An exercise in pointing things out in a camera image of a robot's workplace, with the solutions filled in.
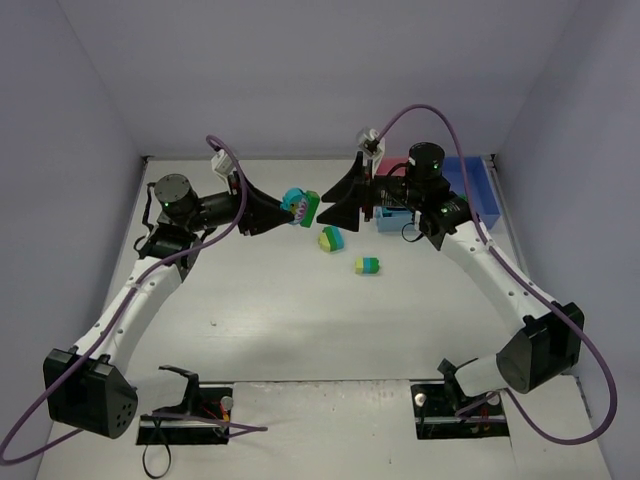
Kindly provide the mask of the curved three-colour lego stack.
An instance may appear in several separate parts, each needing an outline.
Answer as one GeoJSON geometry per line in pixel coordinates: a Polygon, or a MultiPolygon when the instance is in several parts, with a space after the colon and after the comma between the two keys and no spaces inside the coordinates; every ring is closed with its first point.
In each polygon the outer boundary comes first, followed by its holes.
{"type": "Polygon", "coordinates": [[[318,236],[318,245],[326,253],[333,253],[344,248],[344,239],[340,230],[335,226],[326,226],[318,236]]]}

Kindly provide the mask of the teal curved lego brick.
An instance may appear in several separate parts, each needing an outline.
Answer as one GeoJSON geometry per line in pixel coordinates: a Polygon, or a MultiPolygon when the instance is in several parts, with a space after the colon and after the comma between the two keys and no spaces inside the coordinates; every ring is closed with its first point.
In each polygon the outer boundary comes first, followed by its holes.
{"type": "Polygon", "coordinates": [[[300,188],[291,188],[282,197],[280,208],[293,215],[290,225],[299,225],[305,218],[308,209],[306,192],[300,188]]]}

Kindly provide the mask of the dark green lego brick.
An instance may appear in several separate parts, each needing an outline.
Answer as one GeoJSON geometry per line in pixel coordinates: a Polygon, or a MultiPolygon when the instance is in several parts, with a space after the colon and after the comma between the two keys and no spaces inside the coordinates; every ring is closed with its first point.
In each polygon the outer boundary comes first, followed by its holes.
{"type": "Polygon", "coordinates": [[[316,216],[320,197],[315,191],[307,190],[305,192],[306,209],[300,225],[304,228],[310,228],[316,216]]]}

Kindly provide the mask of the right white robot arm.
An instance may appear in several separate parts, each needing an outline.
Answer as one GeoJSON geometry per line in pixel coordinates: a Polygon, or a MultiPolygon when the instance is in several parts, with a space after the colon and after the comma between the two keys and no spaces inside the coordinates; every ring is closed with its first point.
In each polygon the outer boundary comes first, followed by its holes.
{"type": "Polygon", "coordinates": [[[346,175],[321,197],[321,224],[356,232],[378,206],[402,206],[418,218],[420,233],[456,263],[496,309],[510,340],[495,354],[439,371],[455,399],[510,388],[526,394],[572,368],[581,349],[584,314],[537,290],[511,262],[495,258],[484,224],[442,174],[445,152],[431,142],[413,145],[404,174],[376,175],[357,153],[346,175]]]}

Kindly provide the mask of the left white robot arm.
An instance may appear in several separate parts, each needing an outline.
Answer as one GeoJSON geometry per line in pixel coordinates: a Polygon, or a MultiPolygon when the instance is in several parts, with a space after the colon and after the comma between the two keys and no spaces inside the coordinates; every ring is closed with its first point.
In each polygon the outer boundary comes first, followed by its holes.
{"type": "Polygon", "coordinates": [[[279,200],[238,172],[225,192],[200,197],[181,174],[149,186],[161,212],[138,250],[133,270],[94,326],[67,350],[54,349],[43,364],[50,418],[111,439],[129,427],[143,395],[127,379],[138,342],[163,303],[183,284],[210,235],[227,225],[259,235],[294,219],[279,200]]]}

